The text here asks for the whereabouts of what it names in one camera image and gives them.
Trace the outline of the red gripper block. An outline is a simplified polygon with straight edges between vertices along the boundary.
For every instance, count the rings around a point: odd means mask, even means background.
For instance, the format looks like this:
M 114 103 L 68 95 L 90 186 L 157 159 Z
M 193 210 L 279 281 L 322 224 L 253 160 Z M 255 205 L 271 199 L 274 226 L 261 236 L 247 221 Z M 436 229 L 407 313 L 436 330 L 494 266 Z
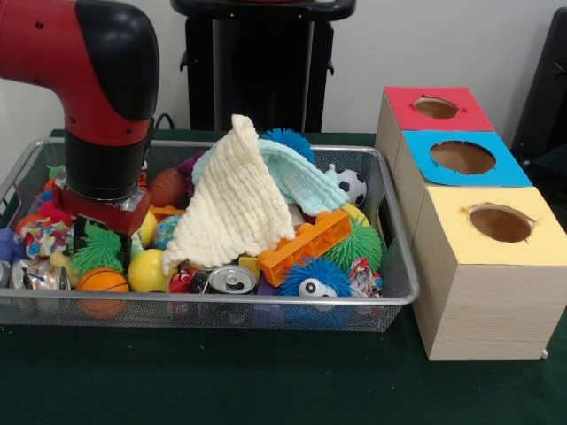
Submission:
M 150 194 L 142 189 L 122 201 L 98 201 L 81 197 L 72 192 L 65 180 L 56 180 L 53 186 L 55 206 L 76 217 L 74 221 L 73 256 L 87 243 L 85 226 L 87 219 L 105 225 L 118 233 L 120 249 L 117 258 L 124 272 L 128 271 L 131 259 L 132 238 L 143 224 L 150 209 Z

